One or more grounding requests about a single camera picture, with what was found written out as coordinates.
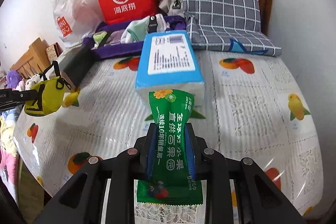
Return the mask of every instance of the white label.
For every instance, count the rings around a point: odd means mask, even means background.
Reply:
[[[195,64],[183,34],[152,37],[149,75],[194,70]]]

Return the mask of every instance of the barcode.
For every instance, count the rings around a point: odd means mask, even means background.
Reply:
[[[169,43],[183,43],[182,35],[173,35],[169,37]]]

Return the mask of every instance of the blue gripper pad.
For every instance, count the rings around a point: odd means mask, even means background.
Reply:
[[[192,179],[195,179],[195,155],[193,151],[193,147],[191,146],[190,136],[188,132],[188,128],[184,126],[184,138],[185,138],[185,153],[188,164],[189,174]]]
[[[158,127],[155,125],[154,132],[151,139],[151,144],[148,150],[147,155],[147,165],[146,165],[146,177],[147,179],[150,178],[152,175],[152,169],[154,165],[154,158],[155,158],[155,143],[156,143],[156,136],[157,136]]]

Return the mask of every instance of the gray checkered cushion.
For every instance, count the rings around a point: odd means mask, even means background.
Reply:
[[[261,33],[258,0],[183,0],[183,9],[194,49],[230,51],[235,40],[245,52],[281,54]]]

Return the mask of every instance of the purple plush toy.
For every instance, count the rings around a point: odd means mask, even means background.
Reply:
[[[22,81],[22,76],[16,70],[10,70],[6,74],[7,88],[15,89],[20,81]]]

